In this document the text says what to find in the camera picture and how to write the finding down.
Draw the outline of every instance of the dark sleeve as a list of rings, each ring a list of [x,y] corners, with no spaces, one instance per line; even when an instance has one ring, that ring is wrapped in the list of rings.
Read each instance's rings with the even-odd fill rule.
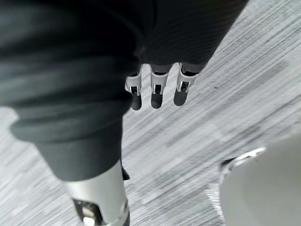
[[[101,8],[33,2],[0,3],[0,105],[59,179],[97,176],[121,156],[134,38]]]

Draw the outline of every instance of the striped carpet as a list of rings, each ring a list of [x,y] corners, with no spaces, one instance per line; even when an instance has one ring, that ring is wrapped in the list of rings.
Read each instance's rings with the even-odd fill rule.
[[[301,1],[251,0],[210,60],[187,104],[174,106],[178,66],[163,106],[124,119],[123,163],[132,226],[220,226],[207,190],[218,163],[301,130]],[[35,148],[8,133],[0,109],[0,225],[80,226],[72,202]]]

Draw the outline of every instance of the robotic hand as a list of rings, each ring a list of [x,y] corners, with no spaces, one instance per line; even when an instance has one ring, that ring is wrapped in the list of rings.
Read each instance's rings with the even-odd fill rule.
[[[187,99],[190,87],[199,76],[205,64],[191,65],[179,63],[180,68],[177,77],[176,89],[174,93],[174,104],[182,106]],[[168,73],[172,65],[150,65],[150,86],[151,86],[151,106],[159,109],[162,106],[163,92],[166,87]],[[128,76],[126,89],[133,95],[132,109],[138,111],[142,106],[141,87],[142,87],[141,68],[137,74]]]

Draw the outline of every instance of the white plastic part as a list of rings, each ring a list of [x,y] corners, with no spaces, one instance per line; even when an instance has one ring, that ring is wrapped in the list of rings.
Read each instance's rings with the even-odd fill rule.
[[[151,72],[150,73],[151,92],[153,94],[156,94],[155,85],[161,85],[160,94],[163,95],[164,88],[166,87],[168,73],[163,74],[163,75],[158,75],[158,74],[155,74],[152,69],[150,70],[150,72]]]
[[[179,69],[178,78],[177,78],[177,91],[178,92],[181,91],[181,87],[182,87],[183,82],[188,82],[189,87],[191,87],[194,84],[194,81],[197,79],[198,75],[199,74],[196,74],[196,75],[193,75],[193,76],[184,75],[182,73],[182,64],[180,64],[180,69]]]
[[[83,222],[86,226],[95,226],[95,220],[92,218],[84,218]]]
[[[142,88],[142,71],[140,71],[136,76],[128,76],[126,80],[126,89],[128,92],[132,93],[131,87],[137,87],[137,96],[141,95]]]
[[[296,226],[301,213],[301,135],[233,167],[220,184],[226,226]]]
[[[64,182],[64,185],[73,199],[98,205],[106,224],[110,226],[124,225],[129,214],[129,207],[120,161],[97,177]]]

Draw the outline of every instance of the black fabric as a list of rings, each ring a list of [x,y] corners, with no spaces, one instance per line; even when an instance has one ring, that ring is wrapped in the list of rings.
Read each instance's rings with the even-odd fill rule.
[[[204,64],[246,0],[2,0],[0,105],[54,174],[77,181],[120,158],[127,76],[141,63]]]

